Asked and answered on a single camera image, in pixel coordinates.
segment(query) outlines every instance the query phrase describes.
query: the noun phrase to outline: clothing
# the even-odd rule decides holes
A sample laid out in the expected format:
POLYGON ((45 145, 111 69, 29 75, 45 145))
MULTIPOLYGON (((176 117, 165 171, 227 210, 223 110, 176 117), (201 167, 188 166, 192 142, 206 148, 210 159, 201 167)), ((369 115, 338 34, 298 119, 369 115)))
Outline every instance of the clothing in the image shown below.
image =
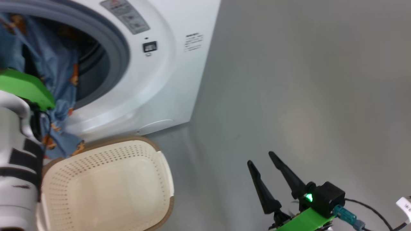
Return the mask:
POLYGON ((48 118, 41 118, 46 157, 68 158, 83 146, 81 138, 64 131, 65 122, 76 103, 79 52, 75 43, 63 43, 38 18, 0 13, 0 69, 13 68, 24 72, 25 65, 28 65, 27 55, 26 59, 22 55, 24 46, 30 51, 30 61, 37 69, 37 77, 51 92, 56 103, 54 109, 47 111, 51 117, 51 131, 48 118))

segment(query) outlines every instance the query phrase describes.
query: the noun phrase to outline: beige plastic basket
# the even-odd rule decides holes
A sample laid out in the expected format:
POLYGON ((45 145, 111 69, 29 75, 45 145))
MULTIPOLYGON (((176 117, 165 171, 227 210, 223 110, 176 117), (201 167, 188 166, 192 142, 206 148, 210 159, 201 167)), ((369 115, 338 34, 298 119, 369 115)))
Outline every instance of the beige plastic basket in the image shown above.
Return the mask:
POLYGON ((62 160, 45 174, 40 231, 155 230, 170 216, 174 187, 163 153, 132 137, 62 160))

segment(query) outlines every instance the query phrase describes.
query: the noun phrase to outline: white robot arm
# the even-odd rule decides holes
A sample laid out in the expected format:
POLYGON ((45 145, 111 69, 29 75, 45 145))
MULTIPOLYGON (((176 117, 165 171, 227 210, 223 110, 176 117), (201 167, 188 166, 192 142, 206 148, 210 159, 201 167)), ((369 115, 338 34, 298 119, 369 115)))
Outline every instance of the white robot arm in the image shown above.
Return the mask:
POLYGON ((44 152, 30 106, 0 91, 0 230, 35 231, 44 152))

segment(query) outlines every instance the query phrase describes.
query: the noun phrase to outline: laundry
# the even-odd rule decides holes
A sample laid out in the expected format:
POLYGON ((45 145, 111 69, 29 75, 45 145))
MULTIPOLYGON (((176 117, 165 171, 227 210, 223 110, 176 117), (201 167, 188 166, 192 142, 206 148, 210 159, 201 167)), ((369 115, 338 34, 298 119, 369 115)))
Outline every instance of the laundry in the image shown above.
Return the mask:
POLYGON ((68 158, 84 148, 81 138, 65 132, 76 103, 78 62, 76 43, 63 40, 37 18, 0 14, 0 69, 37 75, 55 99, 56 107, 47 111, 51 121, 47 116, 41 118, 49 159, 68 158))

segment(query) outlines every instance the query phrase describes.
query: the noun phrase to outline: warning label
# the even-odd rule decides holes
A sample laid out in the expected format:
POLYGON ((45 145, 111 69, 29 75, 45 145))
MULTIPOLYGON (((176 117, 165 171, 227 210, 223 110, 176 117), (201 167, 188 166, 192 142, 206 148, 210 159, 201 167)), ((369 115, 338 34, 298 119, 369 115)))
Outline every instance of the warning label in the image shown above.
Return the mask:
POLYGON ((150 27, 127 0, 107 0, 101 5, 114 14, 134 35, 149 30, 150 27))
POLYGON ((184 51, 194 51, 201 48, 204 40, 204 35, 194 33, 185 36, 184 51))

